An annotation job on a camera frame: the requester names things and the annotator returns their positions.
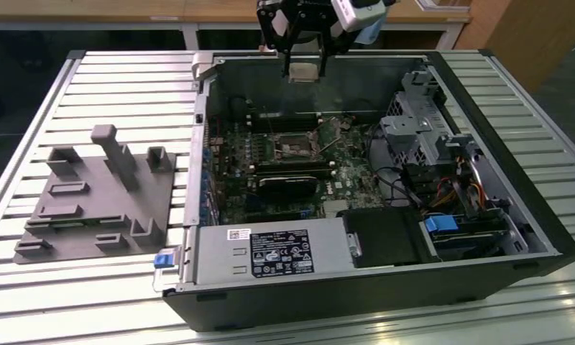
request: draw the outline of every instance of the black side panel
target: black side panel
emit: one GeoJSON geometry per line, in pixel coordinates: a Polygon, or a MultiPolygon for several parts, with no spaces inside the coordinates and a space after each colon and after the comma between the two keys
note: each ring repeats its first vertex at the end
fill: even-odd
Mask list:
{"type": "Polygon", "coordinates": [[[204,293],[165,291],[164,301],[195,331],[248,328],[479,300],[538,275],[541,267],[535,263],[550,265],[555,260],[530,260],[534,264],[519,269],[506,262],[204,293]]]}
{"type": "Polygon", "coordinates": [[[493,157],[495,158],[519,197],[525,201],[537,223],[542,226],[554,247],[565,254],[566,260],[562,265],[570,264],[575,261],[575,241],[573,236],[569,234],[565,225],[561,223],[553,209],[541,196],[529,175],[519,166],[505,142],[479,110],[471,95],[469,95],[467,89],[454,74],[450,65],[438,52],[430,52],[427,55],[439,72],[441,79],[443,79],[447,88],[454,95],[458,105],[461,106],[469,121],[473,123],[478,136],[482,138],[482,144],[489,148],[493,157]]]}

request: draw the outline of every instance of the aluminum slotted table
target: aluminum slotted table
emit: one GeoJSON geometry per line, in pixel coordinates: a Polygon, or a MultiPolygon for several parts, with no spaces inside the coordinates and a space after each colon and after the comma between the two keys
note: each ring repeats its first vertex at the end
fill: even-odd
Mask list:
{"type": "MultiPolygon", "coordinates": [[[[75,52],[0,179],[0,344],[538,344],[575,341],[575,263],[486,300],[363,316],[196,333],[160,299],[153,255],[12,263],[49,175],[55,145],[101,155],[95,124],[113,124],[132,153],[177,154],[167,246],[183,239],[195,52],[75,52]]],[[[494,57],[443,53],[469,93],[575,238],[575,146],[494,57]]],[[[449,107],[462,132],[458,107],[449,107]]],[[[165,275],[163,283],[176,281],[165,275]]]]}

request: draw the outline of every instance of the wooden table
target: wooden table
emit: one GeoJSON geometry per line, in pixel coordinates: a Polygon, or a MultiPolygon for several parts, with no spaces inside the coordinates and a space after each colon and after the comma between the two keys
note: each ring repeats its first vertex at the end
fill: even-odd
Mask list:
{"type": "MultiPolygon", "coordinates": [[[[465,12],[423,11],[416,0],[390,9],[383,30],[443,32],[438,49],[451,49],[465,12]]],[[[259,30],[255,0],[0,0],[0,30],[177,29],[199,49],[199,30],[259,30]]]]}
{"type": "MultiPolygon", "coordinates": [[[[183,34],[188,49],[199,49],[199,30],[259,30],[255,0],[185,0],[183,34]]],[[[416,0],[403,0],[392,7],[382,30],[443,32],[436,48],[454,47],[469,13],[423,11],[416,0]]]]}
{"type": "Polygon", "coordinates": [[[457,49],[490,49],[534,92],[575,47],[575,0],[473,0],[457,49]]]}

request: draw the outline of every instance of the white sticker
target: white sticker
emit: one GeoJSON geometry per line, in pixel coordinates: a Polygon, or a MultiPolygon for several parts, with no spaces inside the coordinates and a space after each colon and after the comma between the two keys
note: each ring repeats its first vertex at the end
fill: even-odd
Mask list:
{"type": "Polygon", "coordinates": [[[179,20],[179,17],[172,17],[172,16],[151,16],[149,17],[151,20],[161,20],[161,21],[176,21],[179,20]]]}
{"type": "Polygon", "coordinates": [[[295,262],[294,263],[295,267],[308,267],[308,266],[312,266],[312,265],[314,265],[314,262],[311,260],[300,261],[300,262],[295,262]]]}
{"type": "Polygon", "coordinates": [[[228,229],[228,241],[250,239],[251,229],[228,229]]]}
{"type": "Polygon", "coordinates": [[[334,192],[332,192],[332,184],[328,181],[326,182],[326,193],[330,196],[334,194],[334,192]]]}

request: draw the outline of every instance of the white label sticker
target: white label sticker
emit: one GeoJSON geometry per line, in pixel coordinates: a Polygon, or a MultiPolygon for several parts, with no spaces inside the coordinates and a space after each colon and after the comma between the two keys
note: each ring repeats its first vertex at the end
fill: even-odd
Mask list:
{"type": "Polygon", "coordinates": [[[250,239],[251,229],[228,229],[228,241],[250,239]]]}
{"type": "Polygon", "coordinates": [[[151,20],[161,20],[161,21],[177,21],[179,17],[172,17],[172,16],[152,16],[149,17],[151,20]]]}
{"type": "Polygon", "coordinates": [[[314,262],[311,260],[300,261],[300,262],[295,262],[294,263],[295,267],[310,267],[312,265],[314,265],[314,262]]]}

